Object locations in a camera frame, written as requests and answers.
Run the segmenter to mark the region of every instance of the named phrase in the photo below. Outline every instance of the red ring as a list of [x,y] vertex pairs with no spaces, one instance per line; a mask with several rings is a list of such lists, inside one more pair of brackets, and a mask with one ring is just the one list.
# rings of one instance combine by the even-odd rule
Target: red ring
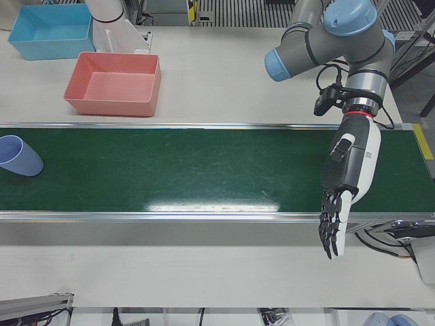
[[350,111],[350,112],[345,113],[345,115],[348,115],[348,114],[362,114],[362,115],[367,115],[368,117],[371,117],[373,119],[373,115],[371,115],[367,112],[363,112],[363,111]]

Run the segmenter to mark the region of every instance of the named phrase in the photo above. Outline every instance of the yellow marker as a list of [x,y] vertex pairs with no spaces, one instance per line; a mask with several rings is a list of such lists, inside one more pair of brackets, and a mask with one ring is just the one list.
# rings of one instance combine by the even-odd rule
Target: yellow marker
[[417,138],[417,141],[420,145],[420,150],[424,156],[425,160],[433,160],[434,156],[432,152],[430,151],[428,141],[424,137],[423,131],[421,129],[420,124],[413,124],[413,129],[415,133],[415,137]]
[[196,20],[196,11],[198,10],[198,0],[188,0],[189,5],[189,22]]

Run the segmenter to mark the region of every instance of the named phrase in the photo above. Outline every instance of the cable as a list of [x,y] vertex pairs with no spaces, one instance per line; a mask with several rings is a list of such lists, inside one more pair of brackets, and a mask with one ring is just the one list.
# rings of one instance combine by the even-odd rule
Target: cable
[[404,248],[406,249],[406,251],[408,251],[408,253],[409,253],[409,255],[411,256],[411,258],[413,259],[413,261],[414,261],[416,264],[418,264],[418,263],[417,263],[417,258],[415,257],[415,254],[414,254],[414,252],[413,252],[413,249],[412,249],[410,243],[409,243],[409,244],[404,244],[402,241],[397,240],[397,239],[394,237],[393,234],[391,234],[391,233],[387,233],[387,234],[388,234],[389,236],[391,236],[395,241],[397,241],[397,242],[399,242],[401,245],[403,245]]
[[201,317],[199,318],[199,325],[203,326],[203,317],[204,317],[205,308],[201,308]]
[[347,63],[344,60],[334,59],[334,60],[331,60],[331,62],[341,63],[342,65],[349,66],[349,63]]
[[373,120],[374,123],[384,127],[385,129],[388,130],[394,130],[396,128],[396,126],[394,125],[394,121],[391,117],[391,115],[388,113],[388,111],[383,107],[383,105],[381,106],[381,109],[385,112],[386,116],[388,117],[389,123],[391,124],[391,126],[387,126],[386,124],[382,124],[378,121]]
[[43,326],[48,326],[55,316],[61,314],[64,311],[67,311],[68,314],[71,316],[72,310],[68,308],[63,308],[49,312],[40,312],[39,314],[32,314],[21,318],[9,319],[7,321],[0,321],[0,326],[16,326],[20,323],[21,325],[31,325],[32,323],[38,323],[42,321],[46,322]]
[[423,51],[422,51],[420,54],[416,55],[414,58],[412,58],[412,59],[410,59],[410,60],[407,60],[407,61],[401,63],[401,64],[398,65],[396,68],[402,67],[402,66],[404,66],[404,65],[407,65],[407,64],[410,63],[410,62],[416,61],[416,60],[420,59],[424,54],[426,54],[426,52],[429,50],[429,46],[430,46],[431,44],[434,43],[433,38],[434,38],[434,35],[435,35],[435,29],[434,29],[434,32],[432,33],[432,35],[430,35],[429,33],[426,33],[425,36],[426,36],[426,35],[428,35],[428,38],[429,38],[429,39],[428,39],[428,44],[427,44],[427,46],[423,49]]
[[326,69],[329,69],[329,68],[335,68],[335,69],[337,69],[337,77],[336,77],[335,83],[341,86],[341,77],[342,77],[341,71],[343,70],[343,68],[341,68],[339,65],[336,65],[334,63],[327,63],[327,64],[324,64],[324,66],[320,69],[319,73],[317,74],[317,77],[315,78],[315,85],[317,86],[317,88],[319,90],[323,90],[324,89],[324,88],[320,87],[320,84],[319,84],[320,76],[322,75],[322,73]]
[[366,247],[368,247],[370,249],[373,249],[375,251],[378,251],[380,253],[386,253],[387,255],[390,255],[390,256],[393,256],[393,257],[397,257],[397,258],[412,258],[411,256],[403,256],[403,255],[400,255],[398,253],[394,253],[393,251],[388,251],[388,250],[385,250],[385,249],[381,249],[381,248],[372,246],[370,243],[368,243],[365,240],[363,240],[357,232],[355,232],[355,236],[364,246],[366,246]]
[[400,247],[400,248],[404,248],[405,244],[392,244],[392,243],[388,243],[385,241],[382,241],[381,239],[375,238],[369,231],[367,231],[367,229],[364,229],[364,232],[371,237],[373,240],[382,243],[385,246],[389,246],[389,247]]
[[321,14],[323,15],[323,13],[325,12],[324,0],[320,0],[320,3],[321,3]]

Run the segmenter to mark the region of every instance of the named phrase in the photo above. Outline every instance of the blue cup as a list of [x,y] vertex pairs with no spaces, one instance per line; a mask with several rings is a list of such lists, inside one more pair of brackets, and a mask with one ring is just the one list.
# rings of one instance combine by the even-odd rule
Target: blue cup
[[42,171],[44,163],[39,155],[20,137],[0,137],[0,168],[19,175],[33,177]]

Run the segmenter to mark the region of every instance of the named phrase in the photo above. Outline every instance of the white mount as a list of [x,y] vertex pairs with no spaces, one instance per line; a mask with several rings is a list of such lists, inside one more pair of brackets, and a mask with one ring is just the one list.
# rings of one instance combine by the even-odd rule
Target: white mount
[[98,52],[149,54],[152,34],[139,34],[125,16],[119,0],[85,0],[93,19],[93,42]]

